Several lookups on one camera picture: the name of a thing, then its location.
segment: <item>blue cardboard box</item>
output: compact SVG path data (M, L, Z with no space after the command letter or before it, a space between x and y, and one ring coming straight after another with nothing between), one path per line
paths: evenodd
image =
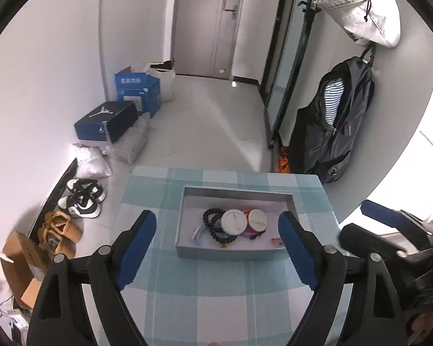
M74 127L80 140L114 143L137 120L135 103L107 101L75 122Z
M133 101L138 114L150 113L153 117L160 109L160 79L128 70L127 68L115 75L117 99Z

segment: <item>jumpman logo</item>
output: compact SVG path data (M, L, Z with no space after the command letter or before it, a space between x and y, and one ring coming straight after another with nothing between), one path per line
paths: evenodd
M102 113L108 113L108 114L114 114L114 112L111 112L109 109L106 109L104 106L101 108L101 110L98 113L92 114L91 116L89 116L89 119L97 116L98 114L102 114Z

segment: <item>gray box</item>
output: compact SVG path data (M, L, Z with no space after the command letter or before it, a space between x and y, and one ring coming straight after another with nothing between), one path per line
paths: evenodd
M266 232L258 239L239 236L222 249L206 230L201 235L200 246L193 240L194 231L202 225L202 215L209 208L261 209L268 219ZM204 260L272 260L289 255L285 247L275 247L271 238L279 238L277 221L284 211L298 217L291 194L278 194L237 189L185 187L176 231L176 251L186 259Z

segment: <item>white backpack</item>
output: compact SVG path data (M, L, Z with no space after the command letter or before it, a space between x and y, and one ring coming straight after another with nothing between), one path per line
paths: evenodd
M400 41L400 10L396 0L316 0L317 6L358 44L370 41L394 48Z

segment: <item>blue pad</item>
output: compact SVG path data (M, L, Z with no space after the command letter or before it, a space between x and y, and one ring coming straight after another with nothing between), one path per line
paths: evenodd
M315 290L322 265L321 243L313 233L305 231L289 211L282 212L277 227L300 280Z
M361 213L389 227L398 228L407 222L407 218L399 212L370 200L365 200L361 203Z
M156 233L156 215L143 211L130 230L121 232L113 247L114 284L118 290L132 283Z

